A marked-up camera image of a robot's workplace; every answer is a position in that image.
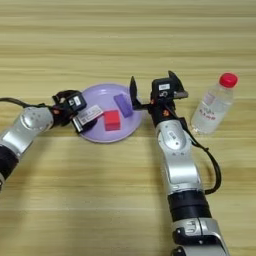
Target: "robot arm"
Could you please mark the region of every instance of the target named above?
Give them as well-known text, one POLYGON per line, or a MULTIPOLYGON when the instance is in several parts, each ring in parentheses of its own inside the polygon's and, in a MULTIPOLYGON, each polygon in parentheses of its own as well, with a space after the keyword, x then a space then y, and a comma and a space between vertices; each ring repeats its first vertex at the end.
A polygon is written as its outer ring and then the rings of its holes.
POLYGON ((173 219, 173 256, 229 256, 218 223, 212 219, 199 172, 191 157, 191 140, 177 120, 156 127, 163 153, 163 179, 173 219))
POLYGON ((0 188, 34 139, 54 123, 49 108, 25 108, 12 127, 0 135, 0 188))
MULTIPOLYGON (((154 80, 150 104, 142 105, 138 101, 134 78, 130 94, 133 108, 146 109, 151 115, 162 151, 162 174, 173 220, 173 240, 177 245, 171 255, 230 256, 205 197, 206 192, 213 193, 219 188, 221 176, 213 189, 204 191, 191 156, 191 144, 195 144, 195 138, 184 124, 184 119, 175 114, 174 99, 188 97, 180 80, 172 72, 169 72, 168 78, 154 80)), ((208 149, 204 150, 213 163, 216 162, 208 149)))
POLYGON ((0 101, 24 107, 14 124, 0 134, 0 191, 34 139, 43 132, 72 122, 77 132, 91 128, 96 120, 83 125, 77 118, 87 104, 79 91, 63 91, 53 96, 54 106, 29 105, 21 101, 1 98, 0 101))

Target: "purple block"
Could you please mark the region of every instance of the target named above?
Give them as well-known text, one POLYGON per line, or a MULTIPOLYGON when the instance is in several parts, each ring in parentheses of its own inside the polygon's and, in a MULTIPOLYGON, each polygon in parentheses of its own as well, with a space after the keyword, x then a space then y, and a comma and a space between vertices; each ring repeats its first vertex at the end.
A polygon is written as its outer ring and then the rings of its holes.
POLYGON ((132 116, 132 106, 123 94, 114 96, 114 100, 125 118, 132 116))

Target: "silver robot arm segment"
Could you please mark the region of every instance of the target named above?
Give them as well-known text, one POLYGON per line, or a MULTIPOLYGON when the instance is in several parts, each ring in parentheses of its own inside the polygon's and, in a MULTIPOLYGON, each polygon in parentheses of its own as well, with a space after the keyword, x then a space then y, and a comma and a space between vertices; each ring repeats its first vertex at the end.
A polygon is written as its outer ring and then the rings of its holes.
POLYGON ((174 221, 173 238, 179 246, 172 255, 229 256, 191 157, 190 137, 178 120, 160 122, 156 134, 164 159, 163 180, 174 221))
POLYGON ((34 139, 53 124, 49 108, 28 107, 9 129, 0 134, 0 188, 34 139))

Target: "black cable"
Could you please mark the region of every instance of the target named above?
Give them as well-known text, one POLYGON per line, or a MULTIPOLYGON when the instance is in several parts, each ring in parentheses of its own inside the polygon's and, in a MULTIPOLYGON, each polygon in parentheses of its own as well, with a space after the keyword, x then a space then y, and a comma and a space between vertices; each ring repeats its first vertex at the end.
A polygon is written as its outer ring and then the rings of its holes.
POLYGON ((9 98, 9 97, 5 97, 5 98, 0 98, 0 102, 7 102, 7 103, 12 103, 12 104, 16 104, 18 106, 21 106, 23 108, 28 108, 28 107, 35 107, 35 108, 50 108, 50 109, 57 109, 57 110, 62 110, 61 108, 59 107, 56 107, 56 106, 48 106, 44 103, 41 103, 41 104, 28 104, 24 101, 21 101, 21 100, 18 100, 18 99, 15 99, 15 98, 9 98))
MULTIPOLYGON (((165 105, 165 107, 175 117, 175 119, 179 120, 179 117, 174 113, 174 111, 172 111, 170 109, 170 107, 167 104, 165 105)), ((201 148, 211 159, 211 162, 212 162, 212 165, 213 165, 214 171, 215 171, 216 181, 215 181, 215 185, 213 188, 205 190, 205 194, 206 195, 212 194, 212 193, 216 192, 221 186, 222 175, 221 175, 220 166, 219 166, 218 162, 216 161, 216 159, 214 158, 214 156, 209 152, 209 148, 205 148, 203 145, 201 145, 184 124, 181 123, 181 126, 182 126, 183 130, 190 136, 192 145, 197 148, 201 148)))

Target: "wood grain surface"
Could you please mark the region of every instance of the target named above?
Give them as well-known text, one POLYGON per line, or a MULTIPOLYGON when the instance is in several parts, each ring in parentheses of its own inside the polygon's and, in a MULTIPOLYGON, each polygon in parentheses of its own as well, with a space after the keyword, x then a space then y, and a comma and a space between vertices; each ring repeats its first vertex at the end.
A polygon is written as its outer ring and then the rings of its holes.
MULTIPOLYGON (((188 120, 219 75, 239 75, 235 105, 208 145, 223 187, 208 197, 233 256, 256 255, 256 1, 0 0, 0 97, 51 103, 64 89, 175 71, 188 120)), ((20 109, 1 104, 0 130, 20 109)), ((197 150, 206 187, 209 161, 197 150)), ((39 137, 0 195, 1 256, 165 256, 171 220, 149 117, 127 140, 98 145, 72 126, 39 137)))

